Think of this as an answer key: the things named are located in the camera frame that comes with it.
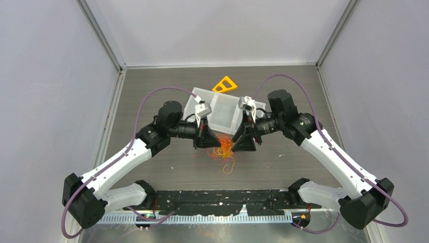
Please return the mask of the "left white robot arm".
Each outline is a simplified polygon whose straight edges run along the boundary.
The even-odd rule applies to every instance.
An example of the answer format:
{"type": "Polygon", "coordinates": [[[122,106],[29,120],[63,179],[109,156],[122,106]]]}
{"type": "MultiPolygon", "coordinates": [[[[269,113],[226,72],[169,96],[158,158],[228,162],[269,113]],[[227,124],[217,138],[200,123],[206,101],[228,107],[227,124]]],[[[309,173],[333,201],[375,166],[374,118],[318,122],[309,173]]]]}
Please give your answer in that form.
{"type": "Polygon", "coordinates": [[[220,147],[220,142],[208,125],[210,104],[195,105],[195,120],[183,120],[182,105],[167,101],[154,116],[153,122],[142,127],[131,141],[115,156],[95,169],[65,178],[62,203],[81,228],[95,225],[108,212],[127,206],[148,210],[154,206],[156,192],[145,181],[112,189],[128,172],[150,160],[170,145],[172,138],[192,140],[194,148],[220,147]]]}

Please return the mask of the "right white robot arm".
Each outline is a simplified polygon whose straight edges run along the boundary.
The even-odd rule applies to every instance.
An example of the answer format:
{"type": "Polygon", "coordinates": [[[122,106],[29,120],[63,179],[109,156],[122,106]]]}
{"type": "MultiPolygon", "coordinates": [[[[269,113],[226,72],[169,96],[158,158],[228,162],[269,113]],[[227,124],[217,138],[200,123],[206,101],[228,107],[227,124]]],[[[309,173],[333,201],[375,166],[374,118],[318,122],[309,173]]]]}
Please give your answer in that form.
{"type": "Polygon", "coordinates": [[[255,151],[262,136],[281,132],[314,156],[340,183],[340,188],[319,185],[301,178],[289,186],[289,202],[296,208],[306,203],[332,209],[354,228],[364,229],[389,205],[394,185],[388,178],[378,179],[345,153],[313,115],[300,113],[286,90],[268,94],[271,111],[263,111],[249,96],[240,97],[242,122],[233,137],[233,152],[255,151]]]}

